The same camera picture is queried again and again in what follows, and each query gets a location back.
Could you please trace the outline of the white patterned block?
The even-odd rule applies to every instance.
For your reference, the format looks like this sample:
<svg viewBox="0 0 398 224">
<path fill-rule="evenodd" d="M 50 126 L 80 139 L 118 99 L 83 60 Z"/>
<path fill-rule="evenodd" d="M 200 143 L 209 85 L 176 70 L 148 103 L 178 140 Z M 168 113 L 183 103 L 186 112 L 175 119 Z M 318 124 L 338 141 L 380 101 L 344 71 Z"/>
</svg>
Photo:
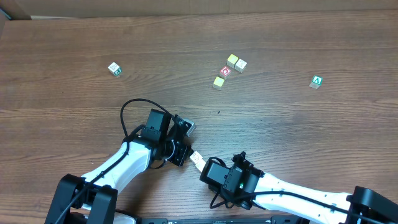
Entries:
<svg viewBox="0 0 398 224">
<path fill-rule="evenodd" d="M 194 163 L 194 164 L 198 164 L 201 163 L 203 161 L 203 157 L 201 156 L 200 153 L 198 153 L 197 151 L 195 151 L 191 156 L 190 156 L 190 160 Z"/>
</svg>

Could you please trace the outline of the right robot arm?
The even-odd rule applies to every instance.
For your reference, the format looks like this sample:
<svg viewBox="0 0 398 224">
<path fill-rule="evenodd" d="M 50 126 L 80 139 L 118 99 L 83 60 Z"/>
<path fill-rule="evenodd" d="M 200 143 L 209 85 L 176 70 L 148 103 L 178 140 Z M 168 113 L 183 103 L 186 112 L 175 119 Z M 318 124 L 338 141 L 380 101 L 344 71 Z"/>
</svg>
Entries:
<svg viewBox="0 0 398 224">
<path fill-rule="evenodd" d="M 315 223 L 397 223 L 397 204 L 381 194 L 356 186 L 352 194 L 324 192 L 278 179 L 233 156 L 223 190 L 235 205 L 290 213 Z"/>
</svg>

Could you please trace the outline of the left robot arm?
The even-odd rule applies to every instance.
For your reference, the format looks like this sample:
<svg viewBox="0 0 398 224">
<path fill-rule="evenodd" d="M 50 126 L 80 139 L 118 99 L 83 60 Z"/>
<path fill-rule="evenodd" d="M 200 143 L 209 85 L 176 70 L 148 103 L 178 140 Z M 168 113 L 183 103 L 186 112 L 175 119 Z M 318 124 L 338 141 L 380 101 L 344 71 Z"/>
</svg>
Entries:
<svg viewBox="0 0 398 224">
<path fill-rule="evenodd" d="M 154 161 L 182 166 L 192 154 L 191 145 L 182 139 L 154 141 L 131 135 L 95 170 L 62 177 L 45 223 L 139 223 L 139 218 L 116 210 L 118 195 Z"/>
</svg>

